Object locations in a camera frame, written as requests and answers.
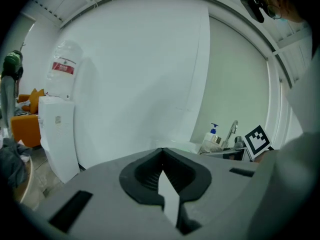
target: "blue pump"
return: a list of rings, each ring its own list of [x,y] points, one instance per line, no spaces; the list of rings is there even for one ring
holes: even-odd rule
[[[210,133],[216,134],[217,129],[215,129],[215,128],[218,127],[219,125],[217,125],[217,124],[215,124],[215,123],[212,123],[212,125],[213,125],[213,129],[211,129]]]

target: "faucet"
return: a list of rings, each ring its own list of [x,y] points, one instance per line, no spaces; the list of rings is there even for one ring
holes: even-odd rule
[[[231,134],[236,133],[237,128],[238,128],[238,120],[234,120],[234,122],[231,125],[231,128],[229,130],[229,133],[226,136],[226,139],[222,142],[221,148],[226,149],[228,147],[230,136],[231,136]]]

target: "ceiling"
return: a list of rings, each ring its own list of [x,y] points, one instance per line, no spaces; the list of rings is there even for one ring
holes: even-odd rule
[[[84,10],[96,3],[112,0],[31,0],[29,3],[59,27],[63,27]],[[227,0],[243,8],[240,0]],[[311,30],[307,23],[294,23],[287,20],[273,20],[264,15],[263,28],[278,44],[274,54],[281,53],[289,67],[293,81],[297,81],[308,68],[312,58]]]

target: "white appliance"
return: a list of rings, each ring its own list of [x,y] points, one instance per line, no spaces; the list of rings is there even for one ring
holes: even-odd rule
[[[60,97],[39,98],[41,146],[51,169],[63,183],[80,172],[74,141],[74,108],[72,101]]]

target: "orange armchair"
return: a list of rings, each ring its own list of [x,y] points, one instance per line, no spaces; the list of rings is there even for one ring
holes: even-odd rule
[[[18,102],[25,102],[30,95],[21,94],[18,97]],[[11,118],[11,129],[14,139],[18,142],[23,141],[24,145],[33,148],[40,145],[40,128],[38,116],[19,115]]]

